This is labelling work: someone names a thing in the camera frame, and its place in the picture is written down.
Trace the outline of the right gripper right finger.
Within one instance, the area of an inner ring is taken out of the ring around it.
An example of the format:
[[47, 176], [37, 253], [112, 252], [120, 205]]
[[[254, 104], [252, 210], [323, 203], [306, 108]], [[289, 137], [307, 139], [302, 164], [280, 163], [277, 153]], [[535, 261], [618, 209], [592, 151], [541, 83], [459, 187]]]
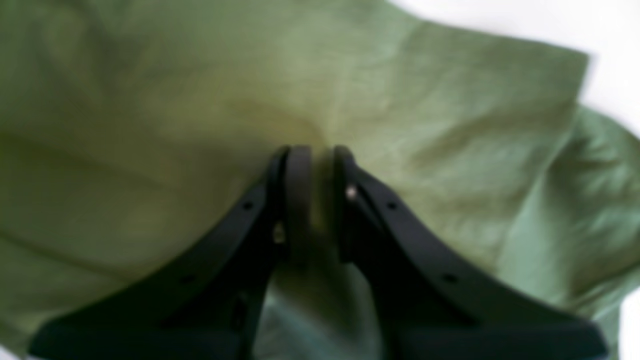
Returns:
[[333, 150], [339, 256], [368, 283], [385, 360], [606, 360], [598, 326], [478, 269], [346, 146]]

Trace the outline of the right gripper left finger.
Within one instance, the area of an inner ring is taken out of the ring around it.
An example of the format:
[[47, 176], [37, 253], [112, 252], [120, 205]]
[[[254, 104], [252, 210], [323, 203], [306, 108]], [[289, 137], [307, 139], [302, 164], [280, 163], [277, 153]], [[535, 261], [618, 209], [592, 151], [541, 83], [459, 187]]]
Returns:
[[42, 326], [30, 360], [250, 360], [270, 277], [310, 230], [310, 146], [284, 146], [192, 248]]

